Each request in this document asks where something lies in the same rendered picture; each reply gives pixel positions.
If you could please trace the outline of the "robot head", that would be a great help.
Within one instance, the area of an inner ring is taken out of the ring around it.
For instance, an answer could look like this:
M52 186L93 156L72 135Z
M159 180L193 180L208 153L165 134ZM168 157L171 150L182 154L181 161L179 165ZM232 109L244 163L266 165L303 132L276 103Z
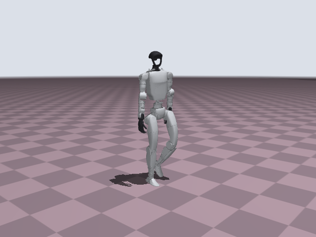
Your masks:
M153 51L149 54L149 58L151 58L152 62L153 62L153 67L152 69L155 69L154 71L160 71L159 70L159 66L161 65L162 62L162 54L158 51ZM160 59L160 64L156 65L154 61L156 61L157 59Z

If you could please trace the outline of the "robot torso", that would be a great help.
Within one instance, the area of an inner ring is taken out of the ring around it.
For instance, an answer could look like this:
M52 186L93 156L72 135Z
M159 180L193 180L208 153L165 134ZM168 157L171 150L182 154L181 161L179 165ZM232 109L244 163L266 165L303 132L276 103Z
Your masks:
M154 107L150 109L151 113L155 114L157 120L165 117L165 107L162 107L163 102L167 94L167 72L161 68L160 71L154 71L155 69L148 70L149 78L146 80L146 91L150 100L155 100Z

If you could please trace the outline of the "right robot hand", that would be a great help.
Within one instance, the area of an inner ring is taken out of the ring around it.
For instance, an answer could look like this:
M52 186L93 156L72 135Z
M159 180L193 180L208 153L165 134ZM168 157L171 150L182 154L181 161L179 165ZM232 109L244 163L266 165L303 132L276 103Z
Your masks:
M145 127L145 125L144 125L144 122L143 122L144 114L141 114L141 118L138 118L138 119L139 119L139 121L138 121L138 129L139 129L139 131L142 132L142 133L147 133L147 132L144 131L144 128L147 129Z

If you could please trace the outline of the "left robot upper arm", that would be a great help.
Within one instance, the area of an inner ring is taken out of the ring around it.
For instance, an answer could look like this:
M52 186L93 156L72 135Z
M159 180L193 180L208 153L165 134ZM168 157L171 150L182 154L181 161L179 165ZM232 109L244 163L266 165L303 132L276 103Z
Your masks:
M167 95L171 96L174 94L174 90L171 88L172 87L172 78L173 78L173 73L166 71L167 72Z

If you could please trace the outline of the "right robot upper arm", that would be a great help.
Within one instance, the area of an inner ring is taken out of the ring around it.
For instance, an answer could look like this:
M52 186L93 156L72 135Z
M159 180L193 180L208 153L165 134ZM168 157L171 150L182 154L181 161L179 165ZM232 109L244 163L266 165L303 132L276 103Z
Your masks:
M139 76L139 89L140 89L140 100L145 100L147 98L146 90L146 80L149 78L149 73L143 73Z

